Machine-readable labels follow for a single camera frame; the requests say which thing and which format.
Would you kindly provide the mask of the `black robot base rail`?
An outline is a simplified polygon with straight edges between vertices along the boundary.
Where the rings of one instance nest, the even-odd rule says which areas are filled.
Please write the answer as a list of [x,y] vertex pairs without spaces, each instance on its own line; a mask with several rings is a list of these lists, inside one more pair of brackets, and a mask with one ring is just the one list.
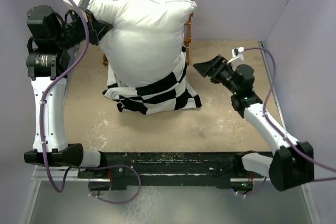
[[236,152],[102,153],[101,170],[82,168],[92,189],[125,190],[128,186],[209,186],[243,194],[260,175],[238,166]]

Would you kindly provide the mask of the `black white checkered pillowcase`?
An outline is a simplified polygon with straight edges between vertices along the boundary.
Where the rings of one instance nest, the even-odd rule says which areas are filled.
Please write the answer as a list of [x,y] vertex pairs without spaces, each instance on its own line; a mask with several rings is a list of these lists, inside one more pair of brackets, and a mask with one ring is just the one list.
[[139,112],[144,115],[165,111],[198,109],[200,96],[186,80],[186,47],[182,46],[180,63],[165,78],[144,87],[127,87],[108,67],[105,98],[115,101],[119,112]]

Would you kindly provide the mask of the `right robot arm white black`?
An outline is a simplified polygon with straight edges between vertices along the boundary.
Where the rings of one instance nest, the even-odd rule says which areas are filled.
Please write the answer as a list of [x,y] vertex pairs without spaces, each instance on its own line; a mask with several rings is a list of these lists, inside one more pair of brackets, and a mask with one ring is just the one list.
[[313,147],[299,142],[270,115],[265,104],[254,92],[254,69],[246,64],[234,68],[231,62],[218,55],[210,61],[195,63],[195,70],[202,77],[209,77],[215,84],[222,84],[231,93],[233,109],[260,134],[269,146],[272,157],[248,151],[236,155],[234,173],[246,177],[251,172],[269,178],[278,191],[312,182],[314,165]]

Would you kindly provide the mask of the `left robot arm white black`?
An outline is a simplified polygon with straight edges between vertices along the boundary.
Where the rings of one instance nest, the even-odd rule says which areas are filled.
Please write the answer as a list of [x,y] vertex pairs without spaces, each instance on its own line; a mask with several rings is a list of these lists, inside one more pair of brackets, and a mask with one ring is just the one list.
[[27,43],[26,66],[35,95],[36,129],[33,148],[24,154],[28,164],[50,167],[90,167],[96,178],[108,172],[107,163],[101,161],[98,151],[84,149],[80,143],[70,144],[64,127],[64,104],[75,66],[69,50],[82,41],[98,45],[112,29],[99,22],[89,10],[69,10],[67,22],[48,5],[39,5],[27,12],[27,26],[31,37]]

